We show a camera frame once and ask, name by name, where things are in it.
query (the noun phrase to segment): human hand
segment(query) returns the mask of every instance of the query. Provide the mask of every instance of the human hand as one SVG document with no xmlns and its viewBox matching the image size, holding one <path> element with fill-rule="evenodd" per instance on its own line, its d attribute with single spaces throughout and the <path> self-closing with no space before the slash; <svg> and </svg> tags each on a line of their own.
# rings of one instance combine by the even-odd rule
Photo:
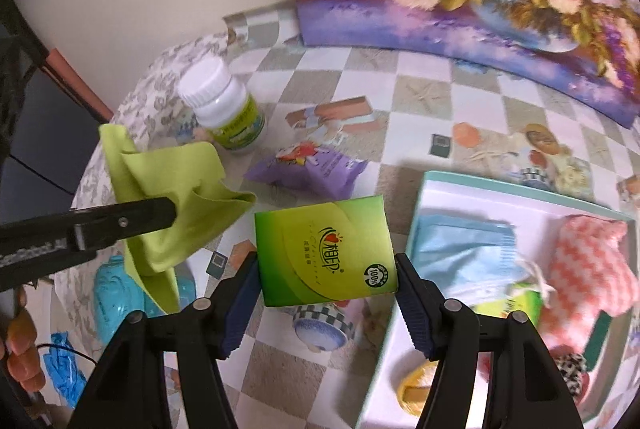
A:
<svg viewBox="0 0 640 429">
<path fill-rule="evenodd" d="M 8 348 L 10 354 L 6 365 L 9 374 L 25 391 L 35 393 L 44 387 L 46 379 L 40 365 L 40 354 L 35 347 L 38 333 L 33 319 L 24 308 L 27 304 L 27 294 L 22 287 L 18 292 L 18 303 L 20 313 L 9 324 L 6 345 L 0 340 L 0 359 L 4 358 Z"/>
</svg>

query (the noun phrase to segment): green cloth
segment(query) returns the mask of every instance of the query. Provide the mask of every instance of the green cloth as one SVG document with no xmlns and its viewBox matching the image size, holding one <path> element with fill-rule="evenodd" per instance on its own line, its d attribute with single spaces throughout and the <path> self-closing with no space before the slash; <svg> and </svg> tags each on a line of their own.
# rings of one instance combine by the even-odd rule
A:
<svg viewBox="0 0 640 429">
<path fill-rule="evenodd" d="M 127 129 L 114 124 L 100 127 L 100 139 L 118 203 L 167 196 L 175 204 L 171 227 L 126 239 L 124 265 L 163 311 L 177 312 L 174 266 L 229 228 L 255 195 L 222 183 L 225 170 L 209 142 L 139 153 Z"/>
</svg>

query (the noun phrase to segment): pink checkered fabric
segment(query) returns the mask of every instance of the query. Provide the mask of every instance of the pink checkered fabric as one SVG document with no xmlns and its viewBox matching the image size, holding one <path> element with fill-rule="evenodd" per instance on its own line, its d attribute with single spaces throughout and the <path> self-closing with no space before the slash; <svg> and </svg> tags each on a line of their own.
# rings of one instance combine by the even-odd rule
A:
<svg viewBox="0 0 640 429">
<path fill-rule="evenodd" d="M 538 324 L 549 349 L 583 353 L 600 311 L 616 317 L 640 299 L 638 278 L 619 248 L 625 234 L 624 221 L 591 216 L 572 216 L 560 229 L 548 276 L 558 294 Z"/>
</svg>

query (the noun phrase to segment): purple snack bag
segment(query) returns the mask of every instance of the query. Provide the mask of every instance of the purple snack bag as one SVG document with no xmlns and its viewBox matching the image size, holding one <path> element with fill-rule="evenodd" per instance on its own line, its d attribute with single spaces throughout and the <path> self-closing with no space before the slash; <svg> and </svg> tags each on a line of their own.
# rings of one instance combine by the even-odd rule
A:
<svg viewBox="0 0 640 429">
<path fill-rule="evenodd" d="M 258 162 L 244 177 L 288 189 L 313 191 L 333 201 L 347 200 L 351 198 L 357 176 L 367 164 L 306 141 Z"/>
</svg>

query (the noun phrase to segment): bottle label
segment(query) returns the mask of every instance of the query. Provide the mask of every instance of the bottle label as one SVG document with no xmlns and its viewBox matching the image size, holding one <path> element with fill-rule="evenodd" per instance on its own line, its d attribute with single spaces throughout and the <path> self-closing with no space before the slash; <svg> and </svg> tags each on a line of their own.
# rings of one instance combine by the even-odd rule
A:
<svg viewBox="0 0 640 429">
<path fill-rule="evenodd" d="M 249 95 L 240 113 L 222 128 L 211 130 L 211 133 L 220 146 L 233 151 L 246 148 L 260 135 L 263 128 L 264 114 L 253 96 Z"/>
</svg>

